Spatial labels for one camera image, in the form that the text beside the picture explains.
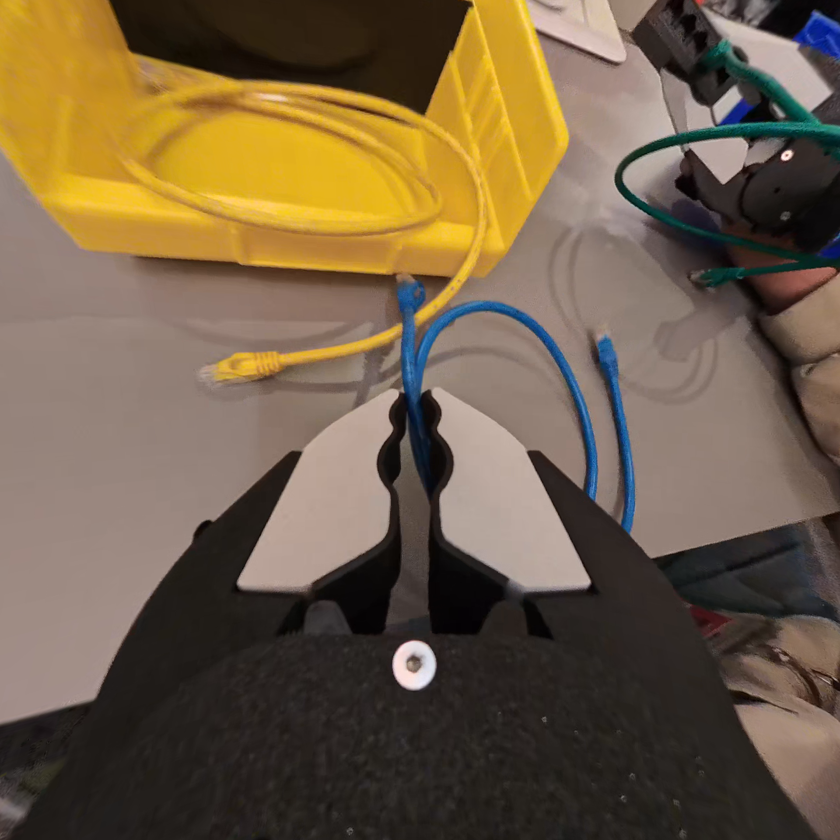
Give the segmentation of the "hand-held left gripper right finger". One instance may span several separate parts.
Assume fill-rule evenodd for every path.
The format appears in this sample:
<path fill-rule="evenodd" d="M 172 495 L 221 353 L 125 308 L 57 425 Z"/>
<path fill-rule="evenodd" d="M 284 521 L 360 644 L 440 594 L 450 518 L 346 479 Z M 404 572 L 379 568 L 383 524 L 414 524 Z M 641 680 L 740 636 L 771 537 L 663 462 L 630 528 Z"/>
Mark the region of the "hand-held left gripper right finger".
<path fill-rule="evenodd" d="M 443 388 L 422 408 L 433 633 L 477 634 L 502 602 L 588 592 L 591 576 L 524 445 Z"/>

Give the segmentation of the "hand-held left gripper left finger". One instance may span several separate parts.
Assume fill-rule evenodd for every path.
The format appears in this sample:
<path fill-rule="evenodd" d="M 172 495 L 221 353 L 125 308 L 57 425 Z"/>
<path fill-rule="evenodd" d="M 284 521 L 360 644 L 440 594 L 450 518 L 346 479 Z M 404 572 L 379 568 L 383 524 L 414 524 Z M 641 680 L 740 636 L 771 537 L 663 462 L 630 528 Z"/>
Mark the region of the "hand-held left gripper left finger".
<path fill-rule="evenodd" d="M 238 590 L 335 602 L 355 633 L 381 634 L 401 570 L 403 436 L 395 389 L 322 430 L 292 468 Z"/>

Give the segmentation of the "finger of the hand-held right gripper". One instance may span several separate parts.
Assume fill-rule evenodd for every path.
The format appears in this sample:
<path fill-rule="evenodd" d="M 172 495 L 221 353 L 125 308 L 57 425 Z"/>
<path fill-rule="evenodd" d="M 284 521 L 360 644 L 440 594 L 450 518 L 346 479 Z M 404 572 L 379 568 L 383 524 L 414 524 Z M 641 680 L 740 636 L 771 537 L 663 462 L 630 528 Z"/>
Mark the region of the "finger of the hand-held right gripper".
<path fill-rule="evenodd" d="M 747 113 L 748 103 L 738 87 L 727 91 L 717 104 L 705 106 L 695 99 L 687 83 L 665 69 L 658 74 L 668 115 L 676 133 L 715 128 L 719 124 L 728 124 L 729 118 L 738 123 Z M 693 151 L 717 181 L 726 184 L 743 168 L 749 142 L 743 138 L 727 138 L 682 142 L 681 148 L 683 151 Z"/>
<path fill-rule="evenodd" d="M 828 123 L 828 12 L 713 12 L 721 36 Z"/>

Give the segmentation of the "black ethernet switch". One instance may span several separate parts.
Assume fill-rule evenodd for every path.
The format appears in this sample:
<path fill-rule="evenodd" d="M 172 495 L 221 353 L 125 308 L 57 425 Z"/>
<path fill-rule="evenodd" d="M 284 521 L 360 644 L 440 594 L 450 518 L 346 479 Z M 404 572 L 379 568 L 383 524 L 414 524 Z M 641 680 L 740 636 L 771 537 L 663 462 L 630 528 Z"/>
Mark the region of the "black ethernet switch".
<path fill-rule="evenodd" d="M 703 106 L 732 87 L 722 58 L 723 37 L 694 1 L 657 1 L 632 30 L 650 64 L 684 82 Z"/>

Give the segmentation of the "yellow storage bin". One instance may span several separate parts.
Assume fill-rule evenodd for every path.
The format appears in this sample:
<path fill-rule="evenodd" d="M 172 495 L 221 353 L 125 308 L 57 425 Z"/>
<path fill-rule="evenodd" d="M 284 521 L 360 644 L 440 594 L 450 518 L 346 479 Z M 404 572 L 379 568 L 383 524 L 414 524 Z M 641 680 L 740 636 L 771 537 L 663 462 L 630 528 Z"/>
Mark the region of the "yellow storage bin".
<path fill-rule="evenodd" d="M 526 2 L 470 2 L 424 113 L 133 53 L 111 2 L 2 2 L 2 150 L 80 248 L 485 276 L 569 143 Z"/>

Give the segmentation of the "person's right hand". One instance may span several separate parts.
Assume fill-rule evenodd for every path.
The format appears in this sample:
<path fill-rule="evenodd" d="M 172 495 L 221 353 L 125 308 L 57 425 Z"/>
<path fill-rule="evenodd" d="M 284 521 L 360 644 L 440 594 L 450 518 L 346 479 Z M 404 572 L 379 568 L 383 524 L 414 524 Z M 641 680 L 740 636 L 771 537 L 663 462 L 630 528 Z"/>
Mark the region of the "person's right hand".
<path fill-rule="evenodd" d="M 748 239 L 751 242 L 784 250 L 795 250 L 791 236 L 774 237 L 753 232 L 750 226 L 725 224 L 723 233 Z M 733 265 L 743 269 L 764 268 L 779 265 L 782 260 L 773 255 L 759 252 L 753 248 L 727 246 L 728 256 Z M 813 291 L 824 286 L 838 274 L 838 268 L 830 266 L 809 269 L 774 272 L 764 275 L 750 275 L 741 278 L 762 303 L 766 312 L 775 314 L 793 306 L 808 297 Z"/>

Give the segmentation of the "wooden stand with white base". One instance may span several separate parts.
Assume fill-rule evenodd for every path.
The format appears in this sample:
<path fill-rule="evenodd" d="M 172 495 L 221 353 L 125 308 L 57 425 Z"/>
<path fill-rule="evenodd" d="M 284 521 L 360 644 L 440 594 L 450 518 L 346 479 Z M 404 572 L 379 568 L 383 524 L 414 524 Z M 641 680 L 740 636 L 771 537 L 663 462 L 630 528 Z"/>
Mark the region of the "wooden stand with white base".
<path fill-rule="evenodd" d="M 608 1 L 527 1 L 537 32 L 611 65 L 627 50 Z"/>

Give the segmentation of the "black bin divider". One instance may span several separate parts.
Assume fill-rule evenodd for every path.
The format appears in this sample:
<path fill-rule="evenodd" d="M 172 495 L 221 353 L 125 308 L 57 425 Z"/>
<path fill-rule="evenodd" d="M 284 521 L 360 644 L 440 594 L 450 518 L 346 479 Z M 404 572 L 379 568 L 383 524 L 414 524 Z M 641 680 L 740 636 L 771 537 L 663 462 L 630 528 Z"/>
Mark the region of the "black bin divider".
<path fill-rule="evenodd" d="M 111 1 L 137 55 L 238 80 L 309 83 L 424 113 L 461 1 Z"/>

